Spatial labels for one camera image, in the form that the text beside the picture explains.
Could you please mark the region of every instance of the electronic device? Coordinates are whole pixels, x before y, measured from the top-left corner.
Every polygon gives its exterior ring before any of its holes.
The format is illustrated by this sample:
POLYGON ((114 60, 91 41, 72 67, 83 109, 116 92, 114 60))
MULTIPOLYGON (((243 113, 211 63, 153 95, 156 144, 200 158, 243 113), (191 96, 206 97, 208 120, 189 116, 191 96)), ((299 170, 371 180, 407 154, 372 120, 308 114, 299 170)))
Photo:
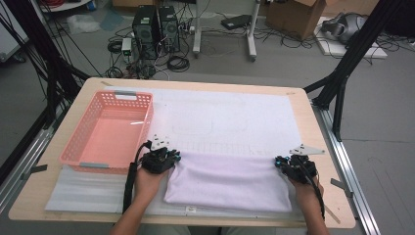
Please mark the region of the electronic device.
POLYGON ((139 165, 153 174, 161 174, 166 170, 174 167, 176 162, 181 160, 180 152, 168 150, 169 142, 167 138, 160 138, 158 135, 153 136, 153 141, 148 140, 142 144, 135 155, 134 162, 130 163, 127 179, 125 181, 124 198, 122 213, 131 205, 132 189, 134 186, 137 168, 139 165), (139 159, 141 150, 146 147, 150 152, 139 159))
POLYGON ((366 19, 356 13, 339 13, 335 18, 324 21, 321 31, 329 31, 341 43, 347 45, 357 35, 365 22, 366 19))
POLYGON ((156 6, 138 6, 132 29, 137 42, 139 58, 155 60, 158 57, 157 45, 161 40, 156 6))
POLYGON ((317 168, 315 163, 310 161, 308 155, 323 154, 324 150, 319 150, 311 148, 308 146, 300 145, 299 147, 290 150, 290 157, 281 157, 277 156, 275 158, 275 166, 281 169, 281 172, 287 175, 292 180, 303 184, 310 184, 317 196, 318 202, 320 204, 321 215, 324 219, 324 202, 323 196, 318 187, 313 180, 315 176, 318 175, 317 168))
POLYGON ((131 64, 134 62, 134 54, 132 51, 132 39, 129 37, 122 38, 121 46, 122 58, 126 64, 131 64))
POLYGON ((314 177, 317 175, 315 163, 308 159, 308 156, 291 155, 291 157, 275 158, 275 166, 281 168, 281 172, 289 178, 300 183, 309 183, 306 173, 314 177))
POLYGON ((238 27, 247 26, 251 23, 250 15, 242 15, 239 17, 229 18, 220 22, 228 30, 232 30, 238 27))
POLYGON ((173 6, 159 7, 161 43, 164 52, 179 52, 180 41, 178 21, 173 6))

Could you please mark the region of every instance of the computer tower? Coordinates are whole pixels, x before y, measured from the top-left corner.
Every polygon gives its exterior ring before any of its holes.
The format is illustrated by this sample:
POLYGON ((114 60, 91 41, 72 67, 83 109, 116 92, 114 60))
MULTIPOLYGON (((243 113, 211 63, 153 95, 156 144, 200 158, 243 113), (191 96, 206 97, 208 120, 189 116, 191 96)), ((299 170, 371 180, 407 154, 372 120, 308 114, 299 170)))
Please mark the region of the computer tower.
POLYGON ((154 5, 140 5, 132 23, 137 42, 139 58, 155 60, 157 46, 161 40, 157 8, 154 5))
POLYGON ((179 30, 178 21, 173 6, 159 8, 161 40, 164 52, 179 52, 179 30))

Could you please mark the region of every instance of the towel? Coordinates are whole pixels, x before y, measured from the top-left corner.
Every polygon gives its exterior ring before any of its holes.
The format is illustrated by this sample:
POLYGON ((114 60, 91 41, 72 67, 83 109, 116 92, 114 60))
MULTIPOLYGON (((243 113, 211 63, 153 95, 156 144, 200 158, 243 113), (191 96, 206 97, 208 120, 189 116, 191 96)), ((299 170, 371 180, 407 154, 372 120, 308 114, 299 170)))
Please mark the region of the towel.
POLYGON ((286 179, 269 156, 182 152, 167 182, 167 203, 249 212, 290 212, 286 179))

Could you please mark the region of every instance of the black device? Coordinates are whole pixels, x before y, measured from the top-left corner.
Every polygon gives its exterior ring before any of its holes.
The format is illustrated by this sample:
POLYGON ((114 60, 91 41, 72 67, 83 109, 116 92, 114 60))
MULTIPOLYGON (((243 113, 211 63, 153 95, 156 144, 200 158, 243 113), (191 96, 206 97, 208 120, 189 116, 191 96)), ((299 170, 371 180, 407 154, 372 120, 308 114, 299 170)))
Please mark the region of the black device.
POLYGON ((275 166, 281 169, 281 172, 289 178, 303 184, 310 184, 315 191, 318 202, 320 204, 321 215, 324 217, 324 202, 320 189, 315 184, 313 177, 317 175, 315 163, 310 161, 307 155, 291 155, 291 157, 277 156, 275 158, 275 166))
POLYGON ((324 21, 322 32, 330 32, 344 45, 347 45, 363 27, 366 19, 356 13, 339 13, 335 18, 324 21))
POLYGON ((173 6, 159 7, 161 43, 164 52, 179 52, 179 30, 176 13, 173 6))
POLYGON ((307 173, 314 177, 317 175, 315 163, 308 156, 292 155, 290 158, 278 156, 275 158, 275 166, 281 168, 281 172, 300 183, 309 183, 307 173))
POLYGON ((139 59, 155 60, 158 57, 157 45, 161 40, 156 6, 138 6, 132 29, 137 42, 139 59))
POLYGON ((182 2, 182 3, 196 4, 196 0, 173 0, 173 1, 182 2))
POLYGON ((242 16, 222 20, 220 23, 224 27, 226 27, 228 30, 232 30, 238 27, 249 25, 251 23, 251 18, 252 17, 250 15, 242 15, 242 16))
POLYGON ((135 155, 134 162, 130 163, 127 179, 125 181, 122 213, 124 213, 131 205, 132 189, 134 187, 134 181, 139 165, 141 165, 141 167, 145 168, 150 173, 161 174, 166 170, 174 167, 174 163, 181 160, 180 152, 176 150, 169 151, 167 147, 162 147, 159 149, 152 148, 152 145, 153 142, 150 140, 142 144, 138 149, 137 154, 135 155), (141 150, 144 147, 148 148, 150 152, 144 154, 143 157, 139 159, 141 150))

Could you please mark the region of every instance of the pink plastic basket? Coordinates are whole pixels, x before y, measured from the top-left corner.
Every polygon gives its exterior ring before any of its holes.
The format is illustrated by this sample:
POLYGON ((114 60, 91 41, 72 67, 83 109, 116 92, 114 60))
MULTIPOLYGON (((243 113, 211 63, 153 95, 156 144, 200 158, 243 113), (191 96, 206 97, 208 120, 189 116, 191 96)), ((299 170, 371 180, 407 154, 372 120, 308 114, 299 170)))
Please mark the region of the pink plastic basket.
POLYGON ((126 174, 153 117, 150 93, 98 91, 60 160, 74 170, 126 174))

